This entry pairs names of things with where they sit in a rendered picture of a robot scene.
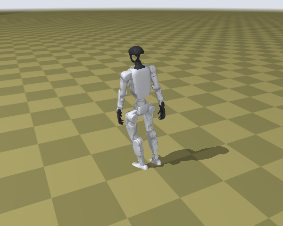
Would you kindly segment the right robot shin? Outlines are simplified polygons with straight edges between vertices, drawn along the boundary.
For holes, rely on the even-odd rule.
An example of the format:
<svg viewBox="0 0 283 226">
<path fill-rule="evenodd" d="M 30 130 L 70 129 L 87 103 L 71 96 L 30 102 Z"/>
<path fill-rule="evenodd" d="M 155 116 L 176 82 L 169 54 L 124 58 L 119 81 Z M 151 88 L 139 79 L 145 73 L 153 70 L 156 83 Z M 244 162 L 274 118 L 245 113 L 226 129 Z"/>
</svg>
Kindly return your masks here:
<svg viewBox="0 0 283 226">
<path fill-rule="evenodd" d="M 153 130 L 153 131 L 155 132 L 155 130 Z M 152 150 L 154 160 L 158 159 L 158 140 L 157 140 L 156 135 L 157 134 L 155 132 L 155 138 L 153 138 L 153 139 L 148 138 L 148 142 L 149 142 L 150 148 Z"/>
</svg>

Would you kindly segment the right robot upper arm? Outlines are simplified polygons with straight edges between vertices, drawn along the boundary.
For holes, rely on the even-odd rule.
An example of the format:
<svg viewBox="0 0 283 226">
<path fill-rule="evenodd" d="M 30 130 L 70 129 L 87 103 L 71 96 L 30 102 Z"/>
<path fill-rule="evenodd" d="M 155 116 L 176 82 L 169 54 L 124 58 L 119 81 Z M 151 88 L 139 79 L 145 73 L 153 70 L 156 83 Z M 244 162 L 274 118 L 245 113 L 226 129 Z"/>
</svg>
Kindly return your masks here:
<svg viewBox="0 0 283 226">
<path fill-rule="evenodd" d="M 157 72 L 156 72 L 156 67 L 154 65 L 148 65 L 150 67 L 150 72 L 151 72 L 151 80 L 153 84 L 151 85 L 153 90 L 159 89 L 159 84 L 158 84 L 158 77 L 157 77 Z"/>
</svg>

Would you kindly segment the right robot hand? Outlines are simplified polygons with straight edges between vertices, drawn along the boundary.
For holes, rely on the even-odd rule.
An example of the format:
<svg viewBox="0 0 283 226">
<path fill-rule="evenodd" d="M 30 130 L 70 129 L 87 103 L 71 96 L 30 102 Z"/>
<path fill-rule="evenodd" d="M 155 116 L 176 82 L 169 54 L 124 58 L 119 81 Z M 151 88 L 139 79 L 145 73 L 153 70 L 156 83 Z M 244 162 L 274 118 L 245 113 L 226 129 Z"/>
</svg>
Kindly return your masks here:
<svg viewBox="0 0 283 226">
<path fill-rule="evenodd" d="M 164 119 L 165 118 L 165 108 L 164 108 L 165 104 L 164 102 L 161 102 L 161 105 L 159 105 L 160 107 L 160 111 L 158 112 L 158 114 L 160 113 L 160 117 L 158 117 L 158 119 L 160 118 L 160 120 Z"/>
</svg>

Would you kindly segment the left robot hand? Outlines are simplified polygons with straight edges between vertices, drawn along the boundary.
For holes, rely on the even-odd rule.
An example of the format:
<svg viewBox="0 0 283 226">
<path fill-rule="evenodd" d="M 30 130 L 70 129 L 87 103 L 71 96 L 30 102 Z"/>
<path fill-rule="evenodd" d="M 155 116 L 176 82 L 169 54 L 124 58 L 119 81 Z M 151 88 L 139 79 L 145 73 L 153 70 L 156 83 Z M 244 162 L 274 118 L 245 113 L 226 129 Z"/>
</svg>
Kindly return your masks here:
<svg viewBox="0 0 283 226">
<path fill-rule="evenodd" d="M 118 123 L 121 124 L 121 125 L 123 125 L 124 122 L 122 122 L 122 121 L 124 121 L 124 120 L 122 120 L 122 119 L 120 118 L 120 116 L 122 117 L 121 113 L 122 113 L 121 110 L 118 109 L 118 111 L 117 111 Z"/>
</svg>

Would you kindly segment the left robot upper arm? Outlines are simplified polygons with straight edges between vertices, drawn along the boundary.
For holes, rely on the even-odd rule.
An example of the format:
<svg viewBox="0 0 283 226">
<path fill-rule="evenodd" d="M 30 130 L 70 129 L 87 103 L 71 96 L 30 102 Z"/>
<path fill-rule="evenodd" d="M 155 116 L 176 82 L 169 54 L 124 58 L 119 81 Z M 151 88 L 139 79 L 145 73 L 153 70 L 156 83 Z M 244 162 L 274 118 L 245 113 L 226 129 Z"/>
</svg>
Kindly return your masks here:
<svg viewBox="0 0 283 226">
<path fill-rule="evenodd" d="M 123 71 L 120 74 L 120 96 L 124 97 L 127 95 L 127 84 L 131 78 L 132 72 L 130 70 Z"/>
</svg>

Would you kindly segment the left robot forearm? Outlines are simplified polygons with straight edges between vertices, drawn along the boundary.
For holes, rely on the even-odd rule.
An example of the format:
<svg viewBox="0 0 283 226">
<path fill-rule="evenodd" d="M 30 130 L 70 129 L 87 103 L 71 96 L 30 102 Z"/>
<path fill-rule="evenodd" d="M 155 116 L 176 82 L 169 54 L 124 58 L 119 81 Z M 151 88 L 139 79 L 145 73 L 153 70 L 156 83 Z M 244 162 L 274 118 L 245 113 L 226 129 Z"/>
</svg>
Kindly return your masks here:
<svg viewBox="0 0 283 226">
<path fill-rule="evenodd" d="M 125 97 L 121 97 L 120 96 L 120 90 L 118 91 L 118 102 L 117 102 L 117 111 L 118 109 L 123 110 L 123 106 L 124 106 L 124 100 L 125 100 Z"/>
</svg>

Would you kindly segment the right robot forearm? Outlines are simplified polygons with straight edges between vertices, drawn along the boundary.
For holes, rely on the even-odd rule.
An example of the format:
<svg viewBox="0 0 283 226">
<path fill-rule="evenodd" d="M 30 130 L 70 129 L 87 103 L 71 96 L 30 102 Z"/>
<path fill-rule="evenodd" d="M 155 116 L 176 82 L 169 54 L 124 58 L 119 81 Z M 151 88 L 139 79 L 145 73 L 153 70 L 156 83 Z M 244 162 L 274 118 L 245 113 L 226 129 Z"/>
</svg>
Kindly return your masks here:
<svg viewBox="0 0 283 226">
<path fill-rule="evenodd" d="M 158 100 L 158 104 L 161 105 L 161 102 L 164 102 L 161 87 L 159 89 L 155 90 L 155 94 L 156 94 L 156 97 L 157 97 L 157 100 Z"/>
</svg>

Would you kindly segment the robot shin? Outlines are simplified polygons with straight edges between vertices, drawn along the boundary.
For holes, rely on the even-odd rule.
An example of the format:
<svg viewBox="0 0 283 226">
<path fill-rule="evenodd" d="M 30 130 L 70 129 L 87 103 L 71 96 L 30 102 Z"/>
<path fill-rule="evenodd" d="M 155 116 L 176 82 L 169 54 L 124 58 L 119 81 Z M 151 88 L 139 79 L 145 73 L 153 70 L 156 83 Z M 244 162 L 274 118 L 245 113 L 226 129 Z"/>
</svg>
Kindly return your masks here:
<svg viewBox="0 0 283 226">
<path fill-rule="evenodd" d="M 155 132 L 155 130 L 153 130 L 153 131 Z M 155 132 L 155 138 L 153 138 L 153 139 L 148 138 L 148 142 L 149 142 L 150 148 L 152 150 L 154 160 L 158 159 L 158 140 L 157 140 L 156 135 L 157 134 Z"/>
<path fill-rule="evenodd" d="M 138 161 L 140 163 L 141 166 L 143 166 L 144 163 L 144 149 L 143 149 L 143 145 L 140 146 L 140 143 L 138 140 L 134 140 L 132 142 L 132 146 L 133 146 L 133 150 L 135 152 L 135 155 L 137 156 L 138 158 Z"/>
</svg>

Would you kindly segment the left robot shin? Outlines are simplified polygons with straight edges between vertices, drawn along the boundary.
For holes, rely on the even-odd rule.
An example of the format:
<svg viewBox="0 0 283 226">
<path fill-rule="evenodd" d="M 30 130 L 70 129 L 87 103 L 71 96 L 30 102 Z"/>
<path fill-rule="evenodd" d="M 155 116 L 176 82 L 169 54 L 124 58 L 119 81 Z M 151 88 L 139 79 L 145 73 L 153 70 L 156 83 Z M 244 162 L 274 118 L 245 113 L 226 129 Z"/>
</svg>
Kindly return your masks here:
<svg viewBox="0 0 283 226">
<path fill-rule="evenodd" d="M 138 140 L 134 140 L 132 142 L 132 146 L 133 146 L 133 150 L 135 152 L 135 155 L 137 156 L 138 158 L 138 161 L 140 163 L 141 166 L 143 166 L 144 163 L 144 149 L 143 149 L 143 145 L 140 146 L 140 143 Z"/>
</svg>

